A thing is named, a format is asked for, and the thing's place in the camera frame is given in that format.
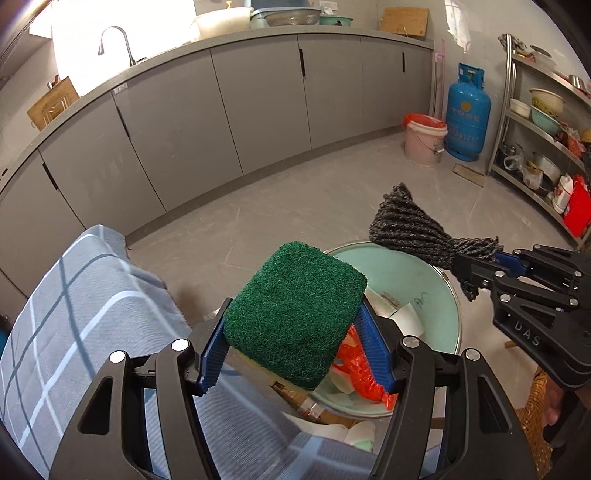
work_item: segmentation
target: red container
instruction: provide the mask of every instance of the red container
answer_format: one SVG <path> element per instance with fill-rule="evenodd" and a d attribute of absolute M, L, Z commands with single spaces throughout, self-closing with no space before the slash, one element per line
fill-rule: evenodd
<path fill-rule="evenodd" d="M 591 196 L 581 175 L 575 175 L 573 194 L 564 211 L 564 223 L 574 236 L 581 236 L 591 221 Z"/>

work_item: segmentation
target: screw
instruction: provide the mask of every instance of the screw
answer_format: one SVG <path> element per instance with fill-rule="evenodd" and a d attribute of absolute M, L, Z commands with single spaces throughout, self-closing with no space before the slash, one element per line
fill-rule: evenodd
<path fill-rule="evenodd" d="M 417 337 L 407 336 L 402 339 L 402 343 L 408 348 L 416 348 L 418 347 L 419 341 Z"/>
<path fill-rule="evenodd" d="M 116 350 L 115 352 L 109 355 L 109 360 L 111 360 L 111 362 L 113 362 L 114 364 L 118 364 L 119 362 L 125 360 L 125 352 L 122 352 L 121 350 Z"/>
<path fill-rule="evenodd" d="M 474 350 L 473 348 L 469 348 L 466 350 L 466 358 L 468 360 L 472 360 L 473 362 L 480 360 L 480 352 L 478 350 Z"/>
<path fill-rule="evenodd" d="M 182 352 L 189 346 L 189 341 L 185 340 L 184 338 L 179 338 L 175 340 L 172 344 L 173 350 L 176 352 Z"/>

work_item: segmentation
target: floor tile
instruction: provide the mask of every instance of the floor tile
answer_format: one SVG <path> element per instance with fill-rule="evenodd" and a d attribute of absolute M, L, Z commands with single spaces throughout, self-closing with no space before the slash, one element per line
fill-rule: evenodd
<path fill-rule="evenodd" d="M 372 140 L 296 165 L 218 198 L 130 245 L 131 259 L 162 277 L 181 308 L 199 321 L 236 295 L 283 243 L 320 249 L 368 237 L 382 195 L 403 181 L 414 200 L 452 236 L 499 236 L 506 249 L 534 243 L 568 248 L 565 234 L 544 212 L 494 177 L 481 188 L 452 172 L 447 153 L 435 168 L 404 158 L 404 134 Z M 462 348 L 479 349 L 516 407 L 524 405 L 535 364 L 492 325 L 487 292 L 469 302 L 458 292 Z M 232 358 L 240 369 L 239 359 Z M 249 378 L 266 394 L 264 378 Z M 444 392 L 434 414 L 442 416 Z M 378 437 L 387 420 L 378 422 Z M 433 432 L 430 445 L 440 433 Z"/>

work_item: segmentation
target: blue gas cylinder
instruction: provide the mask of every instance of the blue gas cylinder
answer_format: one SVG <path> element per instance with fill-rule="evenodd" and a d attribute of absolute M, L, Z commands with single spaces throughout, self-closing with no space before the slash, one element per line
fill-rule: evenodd
<path fill-rule="evenodd" d="M 482 151 L 491 98 L 483 90 L 484 70 L 459 64 L 459 78 L 447 96 L 445 149 L 464 161 L 475 161 Z"/>

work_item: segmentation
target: trash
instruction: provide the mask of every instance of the trash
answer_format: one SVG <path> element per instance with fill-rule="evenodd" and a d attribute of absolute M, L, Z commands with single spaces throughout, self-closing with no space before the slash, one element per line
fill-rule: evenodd
<path fill-rule="evenodd" d="M 336 354 L 342 364 L 335 362 L 332 367 L 349 374 L 355 391 L 363 398 L 383 402 L 388 410 L 393 410 L 398 395 L 386 393 L 383 386 L 375 381 L 354 326 L 349 327 L 347 336 L 350 339 L 345 339 Z"/>

